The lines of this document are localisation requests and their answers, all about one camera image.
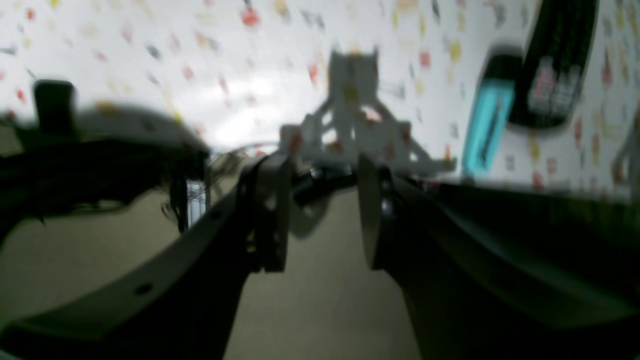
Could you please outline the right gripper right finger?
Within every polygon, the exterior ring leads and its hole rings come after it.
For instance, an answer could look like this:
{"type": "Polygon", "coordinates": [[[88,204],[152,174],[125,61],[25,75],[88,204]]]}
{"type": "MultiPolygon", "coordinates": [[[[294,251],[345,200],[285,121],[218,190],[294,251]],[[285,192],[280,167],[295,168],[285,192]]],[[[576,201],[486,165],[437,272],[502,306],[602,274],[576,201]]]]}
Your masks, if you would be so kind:
{"type": "Polygon", "coordinates": [[[639,207],[358,160],[366,262],[400,287],[425,360],[637,360],[639,207]]]}

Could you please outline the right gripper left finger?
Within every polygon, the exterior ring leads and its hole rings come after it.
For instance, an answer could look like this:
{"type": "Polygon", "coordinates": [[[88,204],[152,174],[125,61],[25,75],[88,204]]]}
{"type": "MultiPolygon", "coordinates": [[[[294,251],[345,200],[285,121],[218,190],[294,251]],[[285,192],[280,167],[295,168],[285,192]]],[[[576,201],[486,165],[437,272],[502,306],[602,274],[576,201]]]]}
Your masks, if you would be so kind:
{"type": "Polygon", "coordinates": [[[286,268],[294,171],[281,153],[249,162],[173,244],[105,287],[12,321],[1,349],[21,360],[221,360],[249,275],[286,268]]]}

